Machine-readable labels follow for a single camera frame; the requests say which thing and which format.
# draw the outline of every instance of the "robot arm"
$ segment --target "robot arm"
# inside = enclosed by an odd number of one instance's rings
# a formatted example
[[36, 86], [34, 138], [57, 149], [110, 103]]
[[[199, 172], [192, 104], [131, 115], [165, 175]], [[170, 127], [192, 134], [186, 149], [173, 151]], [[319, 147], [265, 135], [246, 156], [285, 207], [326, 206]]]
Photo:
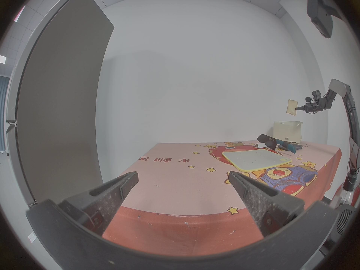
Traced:
[[356, 113], [353, 96], [351, 95], [350, 86], [336, 79], [332, 79], [329, 85], [329, 90], [324, 97], [321, 97], [319, 90], [313, 91], [312, 94], [313, 99], [311, 99], [311, 97], [306, 97], [306, 104], [304, 106], [297, 107], [296, 110], [303, 110], [306, 113], [315, 114], [319, 111], [330, 109], [332, 102], [335, 100], [336, 94], [339, 94], [342, 97], [350, 128], [350, 171], [347, 174], [343, 187], [346, 191], [352, 191], [355, 187], [358, 170], [360, 169], [360, 159], [358, 159], [360, 131], [358, 115]]

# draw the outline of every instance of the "yellow cutting board edge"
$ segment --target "yellow cutting board edge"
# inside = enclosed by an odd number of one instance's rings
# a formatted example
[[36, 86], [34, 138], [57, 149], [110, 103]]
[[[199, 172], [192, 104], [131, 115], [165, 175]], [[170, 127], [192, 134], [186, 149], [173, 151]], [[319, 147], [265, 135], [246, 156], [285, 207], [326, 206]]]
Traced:
[[257, 169], [251, 169], [251, 170], [245, 170], [245, 169], [241, 169], [238, 165], [234, 164], [229, 158], [226, 157], [226, 153], [232, 153], [232, 152], [248, 152], [248, 151], [258, 151], [258, 150], [245, 150], [245, 151], [228, 151], [228, 152], [223, 152], [223, 156], [233, 165], [236, 167], [236, 169], [238, 169], [239, 171], [241, 172], [254, 172], [254, 171], [260, 171], [260, 170], [264, 170], [264, 169], [269, 169], [269, 168], [272, 168], [272, 167], [276, 167], [276, 166], [281, 166], [281, 165], [284, 165], [284, 164], [288, 164], [290, 162], [292, 162], [292, 159], [291, 158], [287, 158], [287, 157], [284, 157], [280, 154], [278, 154], [279, 156], [283, 157], [283, 161], [281, 161], [281, 163], [277, 163], [275, 165], [272, 165], [272, 166], [266, 166], [266, 167], [262, 167], [262, 168], [257, 168]]

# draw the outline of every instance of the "door hinge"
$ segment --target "door hinge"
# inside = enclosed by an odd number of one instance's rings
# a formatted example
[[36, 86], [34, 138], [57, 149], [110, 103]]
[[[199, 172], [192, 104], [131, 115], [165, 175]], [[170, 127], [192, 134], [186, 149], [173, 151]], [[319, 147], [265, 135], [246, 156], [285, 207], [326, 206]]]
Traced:
[[17, 120], [6, 120], [6, 123], [9, 125], [14, 125], [15, 127], [17, 127], [17, 125], [18, 125]]
[[34, 203], [29, 204], [29, 207], [32, 207], [37, 204], [37, 201], [34, 199]]

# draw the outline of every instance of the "gray door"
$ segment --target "gray door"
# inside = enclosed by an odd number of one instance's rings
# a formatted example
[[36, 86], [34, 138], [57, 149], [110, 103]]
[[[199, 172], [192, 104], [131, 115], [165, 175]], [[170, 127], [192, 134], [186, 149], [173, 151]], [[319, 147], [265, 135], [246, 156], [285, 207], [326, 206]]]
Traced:
[[18, 92], [16, 137], [37, 202], [59, 203], [103, 182], [95, 106], [113, 28], [93, 0], [69, 0], [30, 52]]

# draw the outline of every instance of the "table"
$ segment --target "table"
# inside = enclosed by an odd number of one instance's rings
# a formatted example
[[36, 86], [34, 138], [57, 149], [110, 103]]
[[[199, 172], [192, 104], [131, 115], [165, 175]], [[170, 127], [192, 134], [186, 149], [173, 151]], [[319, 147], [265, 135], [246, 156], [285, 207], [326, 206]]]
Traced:
[[[200, 256], [234, 250], [263, 239], [235, 189], [238, 170], [223, 151], [256, 150], [257, 141], [160, 143], [123, 174], [137, 171], [133, 187], [103, 234], [146, 253]], [[341, 158], [338, 147], [301, 142], [292, 162], [246, 173], [305, 201], [305, 209], [330, 189]]]

